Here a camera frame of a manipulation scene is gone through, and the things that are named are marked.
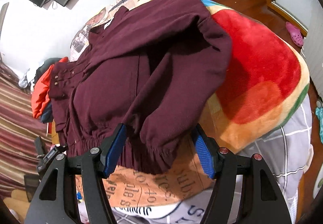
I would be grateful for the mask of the red folded garment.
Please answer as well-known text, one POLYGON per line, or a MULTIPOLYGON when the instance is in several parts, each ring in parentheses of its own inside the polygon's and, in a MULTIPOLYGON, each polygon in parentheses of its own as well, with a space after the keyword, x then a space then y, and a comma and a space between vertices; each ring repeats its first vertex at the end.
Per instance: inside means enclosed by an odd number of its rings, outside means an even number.
POLYGON ((31 108, 34 118, 40 118, 50 103, 50 78, 54 64, 56 62, 67 63, 68 61, 68 57, 49 58, 36 70, 33 93, 31 95, 31 108))

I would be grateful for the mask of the grey checked quilt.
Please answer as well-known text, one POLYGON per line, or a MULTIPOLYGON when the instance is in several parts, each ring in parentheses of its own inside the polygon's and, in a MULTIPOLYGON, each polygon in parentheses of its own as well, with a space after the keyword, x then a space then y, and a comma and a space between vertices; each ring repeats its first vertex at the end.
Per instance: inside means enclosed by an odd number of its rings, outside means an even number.
MULTIPOLYGON (((311 124, 310 99, 305 97, 284 126, 263 135, 239 152, 245 157, 255 153, 262 155, 276 177, 292 223, 295 223, 297 215, 298 185, 314 155, 310 143, 311 124)), ((211 193, 212 188, 208 188, 175 204, 112 210, 117 223, 199 223, 211 193)))

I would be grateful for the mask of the red plush blanket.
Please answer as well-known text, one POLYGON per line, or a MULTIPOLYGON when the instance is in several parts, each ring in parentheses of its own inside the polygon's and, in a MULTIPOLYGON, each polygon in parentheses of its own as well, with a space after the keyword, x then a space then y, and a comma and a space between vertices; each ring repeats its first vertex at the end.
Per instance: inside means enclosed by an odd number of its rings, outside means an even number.
POLYGON ((261 22, 212 0, 202 2, 230 35, 232 55, 199 122, 218 145, 238 153, 288 122, 308 92, 309 70, 301 55, 261 22))

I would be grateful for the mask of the pink clog shoe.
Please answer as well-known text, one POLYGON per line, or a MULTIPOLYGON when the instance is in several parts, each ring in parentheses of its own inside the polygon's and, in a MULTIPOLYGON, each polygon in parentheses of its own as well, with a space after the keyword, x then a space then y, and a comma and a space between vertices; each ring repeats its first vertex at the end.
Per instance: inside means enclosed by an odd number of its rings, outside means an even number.
POLYGON ((301 31, 290 22, 286 22, 285 26, 293 43, 301 48, 304 45, 304 39, 301 31))

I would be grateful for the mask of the striped red curtain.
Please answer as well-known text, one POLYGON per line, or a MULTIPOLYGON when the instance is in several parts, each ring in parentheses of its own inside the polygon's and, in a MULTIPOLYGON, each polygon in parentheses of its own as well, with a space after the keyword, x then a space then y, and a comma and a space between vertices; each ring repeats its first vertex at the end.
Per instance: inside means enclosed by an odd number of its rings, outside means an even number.
POLYGON ((15 189, 24 190, 24 176, 37 175, 34 140, 48 147, 47 126, 32 116, 31 95, 18 87, 18 77, 1 62, 1 198, 15 189))

